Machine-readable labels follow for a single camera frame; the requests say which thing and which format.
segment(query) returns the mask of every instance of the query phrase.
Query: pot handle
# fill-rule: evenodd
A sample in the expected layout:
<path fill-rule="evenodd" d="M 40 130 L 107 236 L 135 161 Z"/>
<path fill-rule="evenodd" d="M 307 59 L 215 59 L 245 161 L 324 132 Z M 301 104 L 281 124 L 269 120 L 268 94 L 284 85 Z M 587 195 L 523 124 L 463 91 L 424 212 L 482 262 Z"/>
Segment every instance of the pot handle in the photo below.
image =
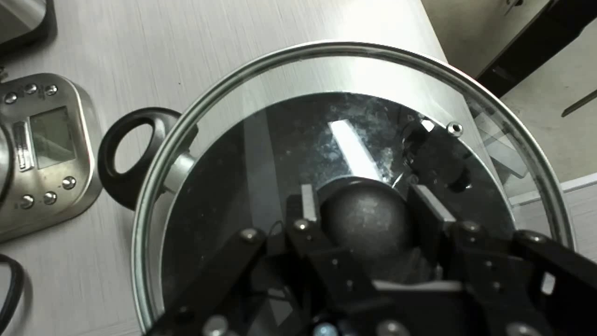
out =
<path fill-rule="evenodd" d="M 107 193 L 118 204 L 135 210 L 150 165 L 180 117 L 180 113 L 169 109 L 150 107 L 124 117 L 109 130 L 100 147 L 98 173 Z M 120 143 L 141 126 L 152 126 L 154 130 L 148 150 L 131 171 L 120 175 L 115 167 L 116 150 Z"/>

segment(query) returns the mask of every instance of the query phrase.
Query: white countertop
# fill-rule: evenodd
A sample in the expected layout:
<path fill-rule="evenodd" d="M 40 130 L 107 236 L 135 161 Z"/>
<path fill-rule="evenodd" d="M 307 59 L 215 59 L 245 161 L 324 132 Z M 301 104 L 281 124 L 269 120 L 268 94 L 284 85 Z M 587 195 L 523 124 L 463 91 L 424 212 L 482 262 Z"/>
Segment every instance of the white countertop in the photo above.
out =
<path fill-rule="evenodd" d="M 141 107 L 185 111 L 234 70 L 318 40 L 357 40 L 445 61 L 421 0 L 57 0 L 59 38 L 8 64 L 83 87 L 105 133 Z M 83 217 L 5 244 L 31 287 L 8 335 L 141 335 L 130 277 L 133 214 L 107 193 Z"/>

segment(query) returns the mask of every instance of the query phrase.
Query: pot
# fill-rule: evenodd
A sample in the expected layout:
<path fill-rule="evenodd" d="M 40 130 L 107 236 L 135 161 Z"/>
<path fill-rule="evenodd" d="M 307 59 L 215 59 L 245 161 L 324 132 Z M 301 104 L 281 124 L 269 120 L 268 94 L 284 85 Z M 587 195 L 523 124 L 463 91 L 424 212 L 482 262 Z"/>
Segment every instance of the pot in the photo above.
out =
<path fill-rule="evenodd" d="M 141 126 L 154 128 L 152 143 L 120 175 L 118 145 Z M 411 242 L 415 186 L 454 221 L 499 238 L 531 229 L 574 247 L 559 182 L 516 115 L 458 70 L 383 46 L 288 49 L 236 72 L 184 117 L 131 113 L 103 139 L 100 176 L 135 210 L 133 288 L 144 331 L 228 238 L 243 229 L 275 236 L 296 221 L 292 201 L 307 191 L 314 203 L 303 217 L 342 217 L 346 225 L 327 234 L 376 281 L 435 277 Z M 344 191 L 368 186 L 404 204 L 393 208 L 400 227 L 352 223 L 366 216 Z M 538 195 L 532 210 L 521 203 L 529 195 Z M 365 208 L 387 214 L 376 203 Z"/>

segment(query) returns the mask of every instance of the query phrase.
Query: digital display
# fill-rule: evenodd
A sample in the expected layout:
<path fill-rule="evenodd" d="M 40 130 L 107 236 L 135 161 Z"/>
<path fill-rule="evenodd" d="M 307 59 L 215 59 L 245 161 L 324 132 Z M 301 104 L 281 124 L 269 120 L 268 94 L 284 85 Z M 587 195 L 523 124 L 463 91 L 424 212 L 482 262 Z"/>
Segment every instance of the digital display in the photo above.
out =
<path fill-rule="evenodd" d="M 34 117 L 31 126 L 40 171 L 75 160 L 68 109 Z"/>

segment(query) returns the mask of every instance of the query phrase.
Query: black cable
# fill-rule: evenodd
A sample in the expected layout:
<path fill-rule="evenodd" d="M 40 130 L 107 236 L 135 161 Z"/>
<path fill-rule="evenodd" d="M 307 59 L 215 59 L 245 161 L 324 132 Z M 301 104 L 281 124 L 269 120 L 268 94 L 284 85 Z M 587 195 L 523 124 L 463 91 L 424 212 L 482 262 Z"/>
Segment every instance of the black cable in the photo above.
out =
<path fill-rule="evenodd" d="M 18 264 L 16 260 L 0 255 L 0 264 L 6 264 L 12 270 L 12 285 L 8 288 L 6 294 L 6 301 L 5 307 L 0 311 L 0 335 L 5 335 L 8 324 L 14 320 L 21 296 L 23 296 L 23 288 L 25 288 L 25 272 L 21 268 L 21 264 Z"/>

